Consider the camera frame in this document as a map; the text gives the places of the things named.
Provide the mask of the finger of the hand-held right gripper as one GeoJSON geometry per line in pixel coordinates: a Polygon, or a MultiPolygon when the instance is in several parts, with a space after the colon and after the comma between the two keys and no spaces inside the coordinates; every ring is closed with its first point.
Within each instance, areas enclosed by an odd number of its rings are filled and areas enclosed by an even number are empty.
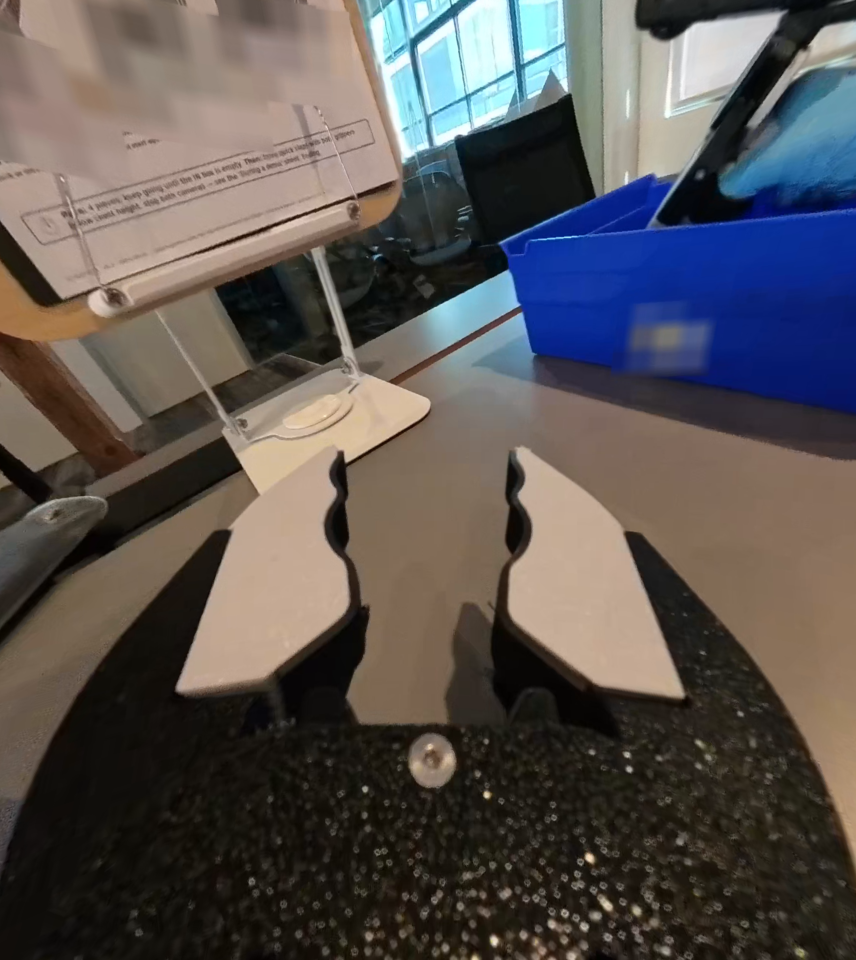
{"type": "Polygon", "coordinates": [[[722,103],[703,143],[661,202],[650,227],[733,221],[746,213],[750,200],[736,200],[722,193],[722,171],[743,147],[750,121],[816,35],[815,18],[779,21],[722,103]]]}

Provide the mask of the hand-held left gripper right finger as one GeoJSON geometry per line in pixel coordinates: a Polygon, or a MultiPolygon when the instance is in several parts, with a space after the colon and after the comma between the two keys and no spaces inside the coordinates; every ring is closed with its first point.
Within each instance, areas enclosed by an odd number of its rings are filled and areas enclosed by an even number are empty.
{"type": "Polygon", "coordinates": [[[495,626],[578,692],[683,702],[686,690],[626,530],[600,500],[518,446],[508,454],[506,563],[495,626]]]}

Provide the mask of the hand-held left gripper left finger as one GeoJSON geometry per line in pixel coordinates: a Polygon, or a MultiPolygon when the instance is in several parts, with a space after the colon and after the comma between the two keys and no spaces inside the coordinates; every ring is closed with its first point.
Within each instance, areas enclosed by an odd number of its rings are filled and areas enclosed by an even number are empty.
{"type": "Polygon", "coordinates": [[[344,454],[328,446],[232,522],[178,695],[265,690],[348,626],[362,598],[347,499],[344,454]]]}

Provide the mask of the blue plastic bin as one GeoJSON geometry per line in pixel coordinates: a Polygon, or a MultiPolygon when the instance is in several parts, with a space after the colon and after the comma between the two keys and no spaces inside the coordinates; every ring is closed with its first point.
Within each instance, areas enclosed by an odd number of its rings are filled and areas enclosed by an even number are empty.
{"type": "Polygon", "coordinates": [[[649,227],[650,174],[502,244],[533,353],[856,415],[856,205],[649,227]]]}

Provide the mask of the person's right hand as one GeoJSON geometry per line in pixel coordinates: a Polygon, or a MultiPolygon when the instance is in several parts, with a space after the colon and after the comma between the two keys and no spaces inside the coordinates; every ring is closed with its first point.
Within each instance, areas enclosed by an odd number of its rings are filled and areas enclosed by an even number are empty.
{"type": "Polygon", "coordinates": [[[771,210],[856,207],[856,65],[793,81],[723,170],[720,187],[771,210]]]}

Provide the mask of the white framed window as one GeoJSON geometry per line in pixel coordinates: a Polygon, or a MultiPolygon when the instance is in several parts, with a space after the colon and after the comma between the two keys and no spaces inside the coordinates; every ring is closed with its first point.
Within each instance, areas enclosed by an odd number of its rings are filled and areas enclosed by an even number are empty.
{"type": "MultiPolygon", "coordinates": [[[[666,116],[724,99],[781,17],[764,11],[699,23],[670,45],[671,93],[666,116]]],[[[856,64],[856,21],[820,31],[795,63],[798,72],[856,64]]]]}

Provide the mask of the black office chair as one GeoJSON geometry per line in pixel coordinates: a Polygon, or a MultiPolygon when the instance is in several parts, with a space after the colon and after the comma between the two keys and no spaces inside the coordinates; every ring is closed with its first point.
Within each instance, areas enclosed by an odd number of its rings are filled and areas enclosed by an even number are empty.
{"type": "Polygon", "coordinates": [[[460,135],[455,150],[483,246],[597,197],[569,93],[524,116],[460,135]]]}

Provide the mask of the instruction sheet on wooden stand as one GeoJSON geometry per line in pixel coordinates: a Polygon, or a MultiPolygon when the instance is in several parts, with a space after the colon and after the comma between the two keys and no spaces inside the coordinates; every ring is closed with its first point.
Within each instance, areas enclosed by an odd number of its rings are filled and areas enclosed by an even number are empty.
{"type": "Polygon", "coordinates": [[[397,138],[390,128],[359,6],[352,3],[360,17],[374,90],[398,162],[398,179],[392,188],[341,202],[163,268],[142,271],[126,281],[98,286],[60,306],[41,308],[4,290],[0,298],[0,332],[46,344],[79,340],[132,318],[154,315],[208,395],[221,420],[223,437],[260,494],[327,447],[341,450],[346,463],[356,461],[420,423],[431,408],[423,396],[362,370],[326,257],[326,246],[383,222],[396,208],[402,187],[397,138]],[[284,398],[259,401],[249,412],[229,413],[210,379],[171,329],[167,319],[170,307],[299,255],[310,255],[314,262],[338,341],[339,370],[318,373],[307,386],[292,389],[284,398]]]}

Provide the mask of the paned window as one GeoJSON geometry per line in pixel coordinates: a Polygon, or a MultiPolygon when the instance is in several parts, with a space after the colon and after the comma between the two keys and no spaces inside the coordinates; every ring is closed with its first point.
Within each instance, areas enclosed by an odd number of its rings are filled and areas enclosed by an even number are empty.
{"type": "Polygon", "coordinates": [[[562,1],[362,1],[359,8],[404,159],[568,89],[562,1]]]}

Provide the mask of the printed instruction sheet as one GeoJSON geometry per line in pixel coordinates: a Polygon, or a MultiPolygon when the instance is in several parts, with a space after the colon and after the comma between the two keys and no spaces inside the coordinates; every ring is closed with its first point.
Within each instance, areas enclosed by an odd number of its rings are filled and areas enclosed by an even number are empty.
{"type": "Polygon", "coordinates": [[[0,2],[0,298],[392,188],[383,113],[352,2],[0,2]]]}

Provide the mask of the wooden support post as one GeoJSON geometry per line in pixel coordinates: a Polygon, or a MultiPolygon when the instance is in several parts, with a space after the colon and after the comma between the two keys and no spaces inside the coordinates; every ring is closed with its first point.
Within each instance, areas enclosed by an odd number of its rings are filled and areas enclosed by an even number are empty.
{"type": "Polygon", "coordinates": [[[48,343],[0,332],[0,371],[96,477],[114,474],[141,458],[48,343]]]}

